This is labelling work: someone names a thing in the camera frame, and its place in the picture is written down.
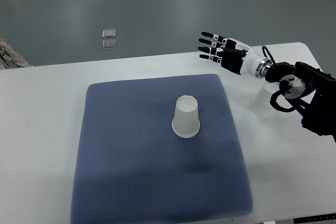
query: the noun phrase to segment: blue mat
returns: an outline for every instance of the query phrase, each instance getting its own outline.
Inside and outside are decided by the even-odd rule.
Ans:
[[[175,104],[198,101],[201,128],[172,130]],[[71,223],[177,223],[246,215],[253,201],[223,85],[215,74],[88,88]]]

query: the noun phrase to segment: white table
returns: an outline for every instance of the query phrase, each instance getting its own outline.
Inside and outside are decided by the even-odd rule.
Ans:
[[[301,43],[268,46],[277,62],[318,67]],[[261,54],[261,47],[255,47]],[[0,223],[69,223],[87,87],[189,74],[220,76],[250,178],[254,211],[234,223],[336,212],[336,144],[303,129],[298,112],[261,118],[250,100],[265,82],[199,52],[0,71]],[[231,218],[205,223],[233,223]]]

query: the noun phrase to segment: concrete floor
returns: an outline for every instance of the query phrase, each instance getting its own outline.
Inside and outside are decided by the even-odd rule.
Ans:
[[[0,35],[35,66],[197,51],[202,31],[302,42],[336,77],[335,13],[336,0],[0,0]],[[116,49],[102,50],[106,28]]]

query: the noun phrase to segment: upside-down cup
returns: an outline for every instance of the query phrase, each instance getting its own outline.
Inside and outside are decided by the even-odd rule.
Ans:
[[[278,83],[266,82],[261,89],[258,91],[257,95],[251,100],[251,109],[258,116],[268,118],[275,114],[276,109],[272,107],[269,103],[272,94],[278,91]]]
[[[200,130],[199,122],[196,99],[191,95],[183,95],[178,98],[172,122],[175,134],[183,138],[193,137]]]

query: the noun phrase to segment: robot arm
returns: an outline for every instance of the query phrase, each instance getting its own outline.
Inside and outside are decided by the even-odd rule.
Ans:
[[[270,99],[270,104],[279,111],[297,110],[302,115],[302,127],[318,135],[332,135],[336,141],[336,79],[306,63],[296,62],[295,66],[287,62],[275,63],[274,60],[255,53],[252,47],[234,39],[203,32],[202,35],[217,40],[212,42],[199,39],[211,47],[198,49],[210,55],[200,55],[236,74],[250,74],[256,78],[265,78],[268,82],[278,82],[279,90]],[[315,91],[312,101],[302,100]],[[292,105],[285,109],[277,103],[283,95]]]

